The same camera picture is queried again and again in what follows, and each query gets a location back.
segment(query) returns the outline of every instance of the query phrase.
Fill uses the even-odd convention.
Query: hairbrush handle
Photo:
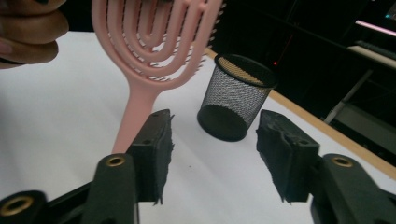
[[[111,153],[124,153],[132,144],[152,112],[155,99],[161,93],[129,81],[130,93]]]

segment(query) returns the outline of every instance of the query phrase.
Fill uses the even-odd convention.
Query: pink hairbrush
[[[92,22],[107,55],[130,87],[112,153],[123,153],[157,96],[196,72],[221,0],[92,0]]]

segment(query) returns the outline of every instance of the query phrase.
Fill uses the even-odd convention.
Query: white tabletop
[[[49,200],[92,180],[111,151],[128,96],[122,72],[94,34],[70,32],[51,63],[0,71],[0,199],[38,189]],[[169,108],[175,149],[163,205],[141,203],[142,224],[313,223],[310,203],[282,203],[256,150],[258,119],[247,137],[228,143],[201,129],[196,114],[214,64],[208,60],[184,86],[163,92],[154,110]],[[263,108],[291,119],[321,144],[363,165],[382,189],[396,181],[358,158],[272,98]]]

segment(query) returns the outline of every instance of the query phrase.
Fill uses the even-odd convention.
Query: mesh cup
[[[220,140],[239,141],[276,87],[277,78],[267,67],[240,55],[218,55],[215,63],[198,122]]]

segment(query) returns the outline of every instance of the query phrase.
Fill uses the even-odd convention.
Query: finger
[[[67,19],[58,10],[33,17],[0,16],[0,36],[22,43],[49,43],[68,30]]]
[[[23,65],[23,63],[15,63],[6,59],[0,58],[0,69],[13,68]]]
[[[0,38],[0,58],[15,63],[46,63],[58,54],[55,41],[48,44],[29,45]]]
[[[0,0],[0,15],[33,16],[50,13],[65,3],[66,0]]]

